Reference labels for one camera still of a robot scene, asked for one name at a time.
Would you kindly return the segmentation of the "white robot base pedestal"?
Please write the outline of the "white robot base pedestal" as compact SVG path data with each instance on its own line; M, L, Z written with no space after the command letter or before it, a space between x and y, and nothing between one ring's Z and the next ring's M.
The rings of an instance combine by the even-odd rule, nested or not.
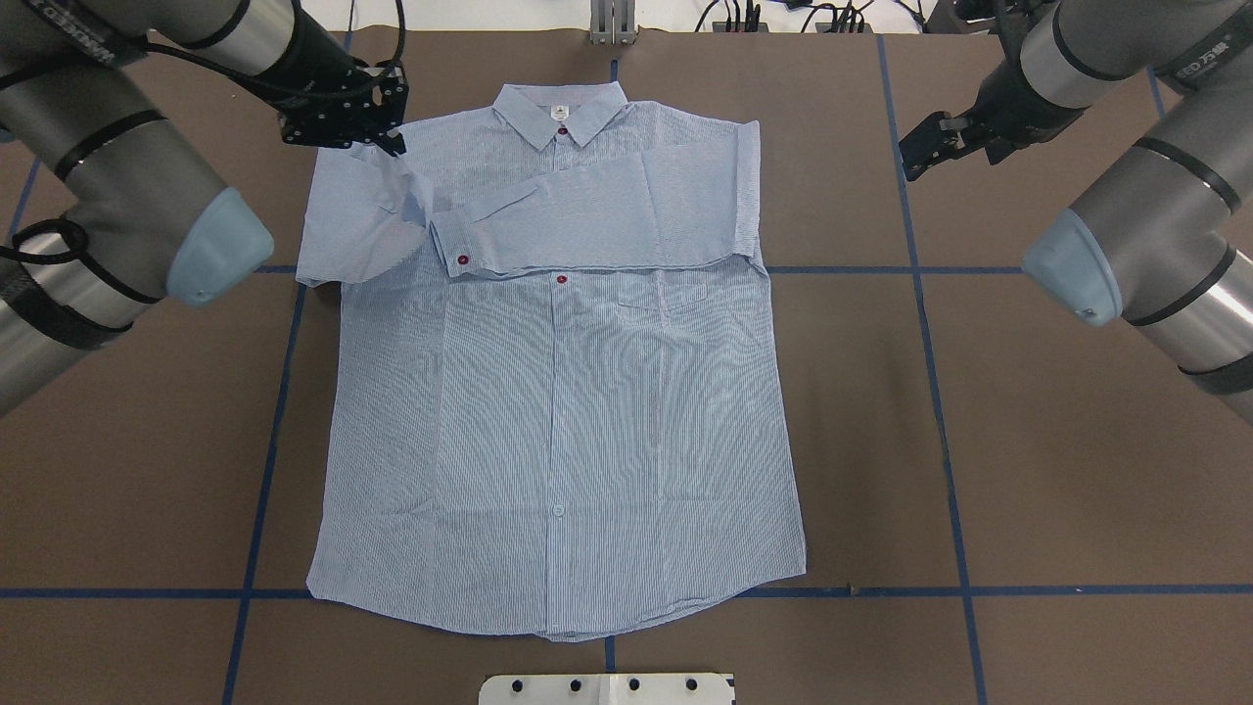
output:
M734 677L717 672L497 675L479 704L737 704Z

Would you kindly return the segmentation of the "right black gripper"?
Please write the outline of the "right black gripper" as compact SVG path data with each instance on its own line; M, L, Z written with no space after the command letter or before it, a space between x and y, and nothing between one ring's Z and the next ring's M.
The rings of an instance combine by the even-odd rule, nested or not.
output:
M1027 104L976 104L954 115L935 111L898 140L905 182L918 180L931 167L984 152L990 165L1024 149Z

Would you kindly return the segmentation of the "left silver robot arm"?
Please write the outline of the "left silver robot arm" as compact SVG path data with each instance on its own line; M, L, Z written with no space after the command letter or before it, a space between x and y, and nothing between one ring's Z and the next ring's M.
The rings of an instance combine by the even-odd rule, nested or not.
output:
M127 75L164 55L228 76L288 147L403 153L403 40L370 66L299 1L5 1L3 139L75 197L3 244L3 411L110 347L164 298L205 306L273 237Z

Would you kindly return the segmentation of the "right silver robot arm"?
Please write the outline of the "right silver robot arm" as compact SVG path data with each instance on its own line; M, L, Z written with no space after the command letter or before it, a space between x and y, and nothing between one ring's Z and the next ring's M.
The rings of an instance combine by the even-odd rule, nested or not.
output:
M898 140L903 177L1060 135L1141 71L1178 103L1058 214L1022 270L1088 326L1123 318L1250 419L1252 264L1219 227L1250 207L1248 1L994 1L1002 63L961 115Z

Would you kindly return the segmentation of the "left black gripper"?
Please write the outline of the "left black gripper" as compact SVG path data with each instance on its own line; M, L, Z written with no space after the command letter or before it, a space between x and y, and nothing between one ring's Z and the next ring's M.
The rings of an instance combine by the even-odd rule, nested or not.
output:
M403 65L383 63L356 68L340 96L308 99L304 106L279 111L279 135L289 147L348 149L378 147L390 157L407 152L398 126L410 85Z

